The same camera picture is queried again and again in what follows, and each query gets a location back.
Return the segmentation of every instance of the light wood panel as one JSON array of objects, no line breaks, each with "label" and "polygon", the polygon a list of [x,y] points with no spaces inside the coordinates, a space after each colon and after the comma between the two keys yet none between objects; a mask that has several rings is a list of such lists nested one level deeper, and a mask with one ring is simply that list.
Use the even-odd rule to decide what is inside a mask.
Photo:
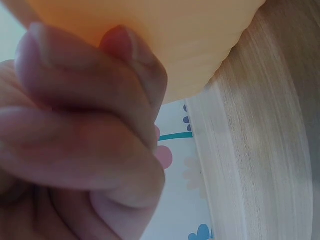
[{"label": "light wood panel", "polygon": [[320,8],[268,0],[187,100],[217,240],[320,239]]}]

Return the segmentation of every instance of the blue dot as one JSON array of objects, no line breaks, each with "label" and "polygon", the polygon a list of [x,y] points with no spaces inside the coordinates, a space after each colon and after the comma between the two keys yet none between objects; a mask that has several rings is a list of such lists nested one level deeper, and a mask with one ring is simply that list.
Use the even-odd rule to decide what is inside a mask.
[{"label": "blue dot", "polygon": [[189,123],[190,123],[189,117],[186,116],[186,117],[183,119],[183,122],[184,122],[185,124],[189,124]]}]

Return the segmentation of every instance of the skin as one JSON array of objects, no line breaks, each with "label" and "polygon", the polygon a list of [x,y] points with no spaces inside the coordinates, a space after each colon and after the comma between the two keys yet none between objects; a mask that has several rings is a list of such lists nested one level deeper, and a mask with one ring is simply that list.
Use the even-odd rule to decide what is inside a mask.
[{"label": "skin", "polygon": [[0,64],[0,239],[138,240],[163,190],[166,71],[131,30],[99,48],[34,23]]}]

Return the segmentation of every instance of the orange plastic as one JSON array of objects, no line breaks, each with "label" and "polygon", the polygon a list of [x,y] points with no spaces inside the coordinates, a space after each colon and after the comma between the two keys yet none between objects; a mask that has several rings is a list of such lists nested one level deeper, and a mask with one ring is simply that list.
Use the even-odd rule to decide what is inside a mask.
[{"label": "orange plastic", "polygon": [[169,83],[165,103],[190,97],[203,89],[265,2],[12,1],[27,1],[42,21],[74,33],[95,46],[110,28],[119,24],[131,27],[146,39],[167,69]]}]

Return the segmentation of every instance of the printed pattern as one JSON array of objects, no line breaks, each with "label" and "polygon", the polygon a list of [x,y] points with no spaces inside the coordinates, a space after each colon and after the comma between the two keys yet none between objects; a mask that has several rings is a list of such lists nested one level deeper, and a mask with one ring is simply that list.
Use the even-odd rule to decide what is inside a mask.
[{"label": "printed pattern", "polygon": [[197,234],[191,233],[188,240],[211,240],[215,239],[213,232],[209,230],[206,224],[201,224],[198,228]]},{"label": "printed pattern", "polygon": [[211,240],[206,188],[185,101],[162,106],[155,156],[165,169],[159,206],[142,240]]},{"label": "printed pattern", "polygon": [[198,159],[187,158],[184,160],[185,166],[188,168],[183,173],[183,178],[188,180],[187,189],[199,189],[201,199],[207,198],[206,186],[201,172],[201,167]]}]

